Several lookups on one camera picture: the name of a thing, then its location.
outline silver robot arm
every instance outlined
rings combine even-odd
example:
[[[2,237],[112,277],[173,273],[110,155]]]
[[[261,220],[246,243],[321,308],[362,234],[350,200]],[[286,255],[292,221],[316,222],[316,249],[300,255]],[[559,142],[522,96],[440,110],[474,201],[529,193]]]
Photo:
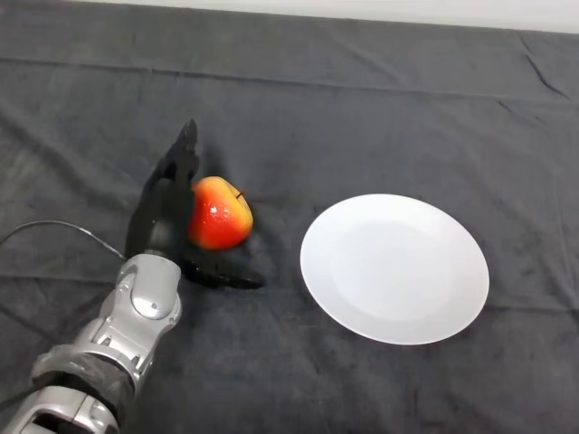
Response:
[[[38,358],[32,371],[35,392],[5,434],[119,433],[160,338],[181,316],[177,286],[182,273],[209,288],[262,285],[255,275],[239,278],[223,273],[223,268],[214,273],[187,258],[187,230],[195,204],[190,183],[199,166],[196,142],[197,127],[191,119],[145,183],[128,225],[129,260],[99,317],[72,344],[55,346]]]
[[[5,434],[115,434],[153,363],[161,336],[181,316],[180,268],[139,254],[121,268],[115,289],[72,344],[55,346],[33,367],[29,396]]]

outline plate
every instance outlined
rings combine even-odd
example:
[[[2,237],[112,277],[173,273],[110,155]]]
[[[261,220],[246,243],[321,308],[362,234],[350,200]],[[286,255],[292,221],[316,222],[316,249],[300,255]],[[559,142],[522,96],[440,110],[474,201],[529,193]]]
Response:
[[[388,344],[428,344],[479,314],[489,269],[477,242],[446,212],[393,194],[336,203],[311,224],[301,272],[342,326]]]

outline black cable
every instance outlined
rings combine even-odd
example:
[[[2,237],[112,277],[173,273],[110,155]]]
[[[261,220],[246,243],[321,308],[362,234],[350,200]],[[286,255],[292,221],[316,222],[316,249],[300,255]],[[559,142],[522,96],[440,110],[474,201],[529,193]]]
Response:
[[[0,239],[0,246],[8,241],[9,238],[11,238],[13,235],[15,235],[17,232],[22,231],[24,229],[27,228],[31,228],[33,226],[40,226],[40,225],[59,225],[59,226],[65,226],[67,228],[73,228],[76,229],[77,231],[80,231],[82,233],[84,233],[85,235],[91,237],[93,240],[95,240],[98,244],[100,244],[102,247],[104,247],[105,249],[107,249],[108,251],[113,252],[115,255],[117,255],[119,258],[123,259],[123,260],[127,260],[127,258],[125,258],[125,255],[123,255],[120,251],[118,251],[117,249],[115,249],[114,247],[112,247],[110,244],[108,244],[106,241],[102,240],[101,238],[97,237],[96,235],[94,235],[91,231],[88,231],[86,229],[84,229],[81,226],[78,226],[76,224],[73,223],[68,223],[68,222],[62,222],[60,220],[37,220],[35,222],[28,222],[28,223],[24,223],[21,224],[20,226],[16,226],[14,229],[12,229],[10,232],[8,232],[4,237],[2,237]]]

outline robotic hand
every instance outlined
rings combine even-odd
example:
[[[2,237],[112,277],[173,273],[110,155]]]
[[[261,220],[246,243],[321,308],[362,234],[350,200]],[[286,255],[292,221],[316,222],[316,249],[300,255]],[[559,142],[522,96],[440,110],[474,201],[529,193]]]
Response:
[[[5,434],[116,434],[153,363],[161,336],[181,316],[177,285],[185,278],[210,288],[258,288],[259,278],[215,275],[187,258],[194,208],[191,179],[199,166],[190,120],[150,176],[128,226],[114,290],[72,344],[42,354],[32,393]]]

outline apple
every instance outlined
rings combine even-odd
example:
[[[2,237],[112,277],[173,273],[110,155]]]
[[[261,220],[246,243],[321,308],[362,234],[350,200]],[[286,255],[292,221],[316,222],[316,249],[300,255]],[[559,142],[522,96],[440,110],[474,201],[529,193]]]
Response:
[[[230,249],[247,238],[253,216],[243,194],[219,176],[193,185],[195,207],[189,222],[189,239],[211,250]]]

